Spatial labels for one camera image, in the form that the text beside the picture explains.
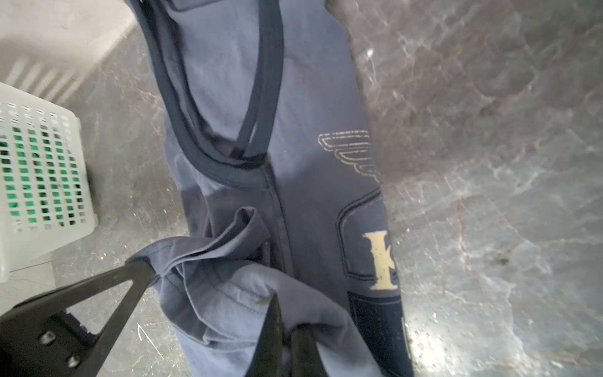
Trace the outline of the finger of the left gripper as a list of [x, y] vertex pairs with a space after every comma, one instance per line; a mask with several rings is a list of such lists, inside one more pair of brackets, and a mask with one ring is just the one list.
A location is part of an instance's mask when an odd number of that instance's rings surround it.
[[1, 315], [1, 374], [98, 375], [154, 277], [139, 261], [18, 303]]

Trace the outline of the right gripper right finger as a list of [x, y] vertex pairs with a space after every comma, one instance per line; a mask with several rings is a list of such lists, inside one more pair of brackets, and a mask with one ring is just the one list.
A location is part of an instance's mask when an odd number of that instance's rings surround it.
[[309, 325], [298, 326], [291, 334], [291, 376], [328, 376]]

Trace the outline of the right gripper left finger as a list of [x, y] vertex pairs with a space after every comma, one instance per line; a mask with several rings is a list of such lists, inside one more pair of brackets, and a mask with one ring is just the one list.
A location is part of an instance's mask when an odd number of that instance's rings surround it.
[[246, 377], [281, 377], [284, 327], [277, 295], [273, 295]]

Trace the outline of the blue-grey tank top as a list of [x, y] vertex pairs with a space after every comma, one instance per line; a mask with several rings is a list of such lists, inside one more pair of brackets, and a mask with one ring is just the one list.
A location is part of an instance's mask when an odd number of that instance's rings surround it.
[[249, 369], [272, 298], [291, 374], [413, 374], [345, 28], [322, 1], [131, 1], [189, 234], [137, 253], [194, 376]]

